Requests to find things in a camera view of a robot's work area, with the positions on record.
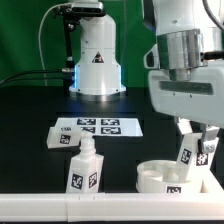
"black and white pattern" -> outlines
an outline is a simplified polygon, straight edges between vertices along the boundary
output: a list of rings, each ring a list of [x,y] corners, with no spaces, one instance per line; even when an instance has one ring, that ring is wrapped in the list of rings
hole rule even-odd
[[[83,177],[73,173],[72,175],[72,187],[77,188],[79,190],[82,189]]]
[[[63,127],[63,128],[61,128],[61,130],[62,131],[71,131],[72,129],[71,129],[71,127]]]
[[[91,118],[78,119],[77,125],[96,125],[96,119],[91,119]]]
[[[208,154],[197,153],[196,166],[208,165]]]
[[[96,184],[97,184],[97,173],[94,173],[89,177],[89,188],[92,188]]]
[[[91,132],[93,134],[96,133],[96,128],[95,127],[81,127],[83,131],[88,131]]]
[[[118,127],[105,127],[101,128],[101,134],[102,135],[120,135],[121,134],[121,129]]]
[[[119,119],[101,119],[101,125],[107,125],[107,126],[118,126],[120,125]]]
[[[61,135],[60,138],[60,143],[63,145],[69,145],[71,141],[71,136],[70,135]]]
[[[191,154],[192,154],[191,151],[189,151],[187,149],[184,149],[182,157],[181,157],[181,162],[183,162],[183,163],[188,165],[188,163],[189,163],[189,161],[191,159]]]
[[[181,187],[173,187],[173,186],[167,186],[168,194],[180,194],[181,193]]]

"white robot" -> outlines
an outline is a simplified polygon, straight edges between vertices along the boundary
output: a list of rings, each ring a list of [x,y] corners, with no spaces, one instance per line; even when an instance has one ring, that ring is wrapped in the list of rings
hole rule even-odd
[[[221,50],[221,33],[205,13],[201,0],[145,0],[146,2],[151,2],[151,6],[154,7],[152,12],[155,12],[158,43],[153,48],[153,52],[156,53],[154,54],[154,62],[157,63],[148,67],[160,68],[152,71],[149,76],[153,106],[158,112],[204,124],[204,132],[200,136],[191,133],[188,120],[179,119],[183,121],[179,122],[181,130],[184,127],[182,133],[187,137],[183,140],[183,155],[178,158],[178,162],[190,163],[192,160],[190,161],[189,158],[196,153],[196,150],[200,149],[201,153],[210,152],[210,154],[214,154],[218,131],[215,126],[224,127],[222,118],[224,111],[224,64],[222,61],[207,62],[204,60],[207,57],[216,58],[216,54],[222,55],[222,52],[219,52]],[[222,21],[223,16],[220,12],[223,11],[221,10],[223,1],[210,0],[209,3],[215,16]],[[89,22],[92,22],[94,26],[95,20],[99,24],[104,23],[103,18],[102,20],[93,18]],[[85,43],[84,37],[87,38],[87,41],[91,40],[88,36],[91,33],[85,33],[85,28],[90,23],[84,19],[81,21],[84,31],[82,48],[85,56],[82,56],[78,63],[78,65],[80,64],[80,70],[77,67],[77,81],[81,79],[81,69],[84,65],[82,60],[85,60],[87,65],[92,65],[96,60],[105,61],[107,58],[105,56],[106,50],[103,47],[95,48],[94,46],[95,50],[91,47],[85,47],[85,44],[88,45],[88,43]],[[214,51],[216,51],[215,57],[213,57],[214,53],[207,53]],[[99,67],[94,65],[91,68],[96,72]],[[83,95],[99,94],[100,91],[96,91],[98,87],[94,83],[88,86],[88,83],[83,85],[82,82],[80,80],[77,82],[77,86],[73,87],[74,92],[79,88]],[[106,93],[102,92],[103,89],[101,88],[99,95]],[[200,139],[202,144],[201,147],[198,147],[196,140]],[[139,175],[138,182],[143,180],[142,176],[145,174],[151,175],[153,183],[159,181],[162,178],[160,173],[164,163],[158,165],[159,169],[151,173],[147,173],[144,167],[139,167],[138,172],[141,175]],[[188,179],[187,173],[190,171],[179,168],[178,166],[174,168],[175,173],[170,179],[175,180],[178,175],[185,180]],[[167,193],[175,194],[151,194],[147,192],[143,194],[0,195],[0,220],[2,222],[224,220],[223,190],[210,172],[206,172],[206,174],[203,180],[202,193],[176,194],[180,192],[180,187],[168,186]]]
[[[70,2],[72,11],[82,17],[81,59],[75,66],[71,95],[90,101],[107,101],[123,95],[126,88],[121,84],[121,66],[115,59],[114,20],[104,13],[98,0]]]

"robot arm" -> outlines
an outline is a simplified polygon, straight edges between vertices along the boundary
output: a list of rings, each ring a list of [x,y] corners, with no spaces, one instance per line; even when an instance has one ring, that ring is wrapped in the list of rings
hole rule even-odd
[[[152,104],[158,112],[203,124],[199,150],[214,152],[217,127],[224,128],[224,63],[202,57],[206,52],[221,52],[223,57],[221,31],[208,16],[202,0],[142,2],[143,6],[146,2],[153,4],[156,21],[160,69],[149,75]],[[223,2],[208,1],[219,22],[223,20]],[[153,26],[147,13],[144,19]]]

